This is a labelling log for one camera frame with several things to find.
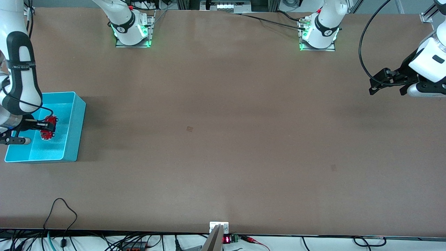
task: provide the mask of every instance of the metal mounting plate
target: metal mounting plate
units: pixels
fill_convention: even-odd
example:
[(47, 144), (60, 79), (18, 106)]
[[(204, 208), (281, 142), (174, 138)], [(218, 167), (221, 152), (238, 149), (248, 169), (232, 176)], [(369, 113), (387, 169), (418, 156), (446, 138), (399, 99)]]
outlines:
[(212, 232), (215, 225), (223, 225), (224, 234), (229, 233), (229, 222), (210, 222), (209, 223), (209, 233)]
[(431, 17), (430, 17), (430, 18), (427, 18), (426, 16), (427, 16), (426, 13), (421, 12), (421, 14), (420, 14), (420, 20), (421, 20), (421, 22), (422, 22), (422, 23), (432, 23), (432, 22), (433, 22), (433, 21), (432, 21), (432, 18), (431, 18)]

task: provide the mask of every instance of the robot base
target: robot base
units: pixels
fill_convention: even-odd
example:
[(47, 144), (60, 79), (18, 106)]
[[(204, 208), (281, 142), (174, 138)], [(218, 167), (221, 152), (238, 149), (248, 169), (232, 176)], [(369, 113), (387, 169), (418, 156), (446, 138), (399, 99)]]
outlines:
[[(305, 25), (302, 25), (301, 22), (297, 22), (297, 25), (298, 25), (298, 27), (307, 28)], [(335, 41), (333, 41), (330, 46), (328, 46), (327, 48), (324, 48), (324, 49), (318, 49), (318, 48), (312, 47), (311, 45), (309, 45), (309, 43), (307, 41), (302, 39), (302, 37), (305, 35), (304, 34), (305, 32), (306, 32), (305, 30), (298, 30), (299, 49), (300, 50), (336, 51)]]
[(143, 38), (141, 42), (135, 45), (125, 45), (116, 39), (116, 48), (150, 48), (152, 46), (152, 36), (153, 36), (153, 24), (155, 22), (155, 16), (147, 16), (147, 19), (143, 19), (143, 25), (148, 25), (147, 28), (141, 27), (141, 32), (148, 34), (147, 37)]

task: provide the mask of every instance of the red digital display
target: red digital display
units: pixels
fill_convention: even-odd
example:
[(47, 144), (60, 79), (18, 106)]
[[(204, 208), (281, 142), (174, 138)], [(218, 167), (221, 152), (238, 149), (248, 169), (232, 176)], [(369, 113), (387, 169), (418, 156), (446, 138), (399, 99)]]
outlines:
[(223, 237), (223, 244), (229, 244), (229, 243), (231, 243), (231, 236), (230, 235), (224, 236)]

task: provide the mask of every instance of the robot logo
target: robot logo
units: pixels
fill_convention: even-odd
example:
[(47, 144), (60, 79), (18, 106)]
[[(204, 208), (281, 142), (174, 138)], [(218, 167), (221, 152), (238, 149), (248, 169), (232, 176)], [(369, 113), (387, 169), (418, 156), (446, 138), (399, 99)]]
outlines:
[(125, 29), (124, 29), (123, 27), (121, 27), (121, 26), (118, 26), (118, 27), (116, 28), (116, 30), (117, 30), (119, 33), (124, 33), (124, 32), (125, 32)]

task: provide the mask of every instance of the brown table surface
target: brown table surface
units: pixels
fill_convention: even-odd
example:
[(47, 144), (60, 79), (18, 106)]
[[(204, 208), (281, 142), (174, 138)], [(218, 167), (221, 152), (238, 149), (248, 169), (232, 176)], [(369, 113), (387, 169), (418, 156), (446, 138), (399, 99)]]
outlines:
[[(84, 128), (75, 163), (0, 164), (0, 227), (41, 227), (63, 197), (77, 229), (446, 236), (446, 100), (369, 96), (369, 15), (345, 17), (336, 52), (310, 52), (293, 29), (223, 12), (169, 11), (150, 49), (114, 48), (100, 9), (36, 13), (39, 85), (76, 91)], [(370, 72), (431, 31), (379, 15)], [(53, 216), (73, 219), (62, 203)]]

